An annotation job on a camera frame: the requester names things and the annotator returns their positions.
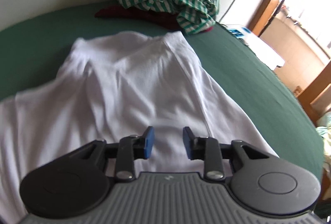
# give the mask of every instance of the bed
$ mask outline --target bed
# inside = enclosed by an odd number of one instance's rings
[[[55,78],[77,37],[131,30],[149,36],[167,30],[140,20],[97,19],[109,2],[68,8],[0,32],[0,100]],[[255,54],[220,25],[185,35],[204,69],[246,112],[261,135],[287,161],[321,177],[323,141],[293,94]]]

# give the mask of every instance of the ribbed gray surface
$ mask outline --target ribbed gray surface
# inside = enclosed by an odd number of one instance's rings
[[[310,214],[291,219],[265,218],[236,204],[226,188],[197,173],[141,173],[132,183],[116,184],[107,199],[89,213],[66,220],[28,215],[21,224],[312,224]]]

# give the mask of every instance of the wooden furniture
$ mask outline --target wooden furniture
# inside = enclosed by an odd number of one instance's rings
[[[322,176],[322,182],[321,182],[321,193],[318,197],[318,203],[319,204],[325,204],[330,203],[330,200],[323,200],[323,196],[326,193],[327,189],[330,187],[331,182],[329,180],[329,177],[327,176],[327,171],[323,168],[323,176]]]
[[[323,100],[325,109],[331,103],[330,84],[331,62],[327,64],[317,78],[297,97],[302,108],[315,125],[323,113],[319,105],[320,100]]]

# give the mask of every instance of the window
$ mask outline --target window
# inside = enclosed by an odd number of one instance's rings
[[[285,0],[283,10],[331,53],[331,0]]]

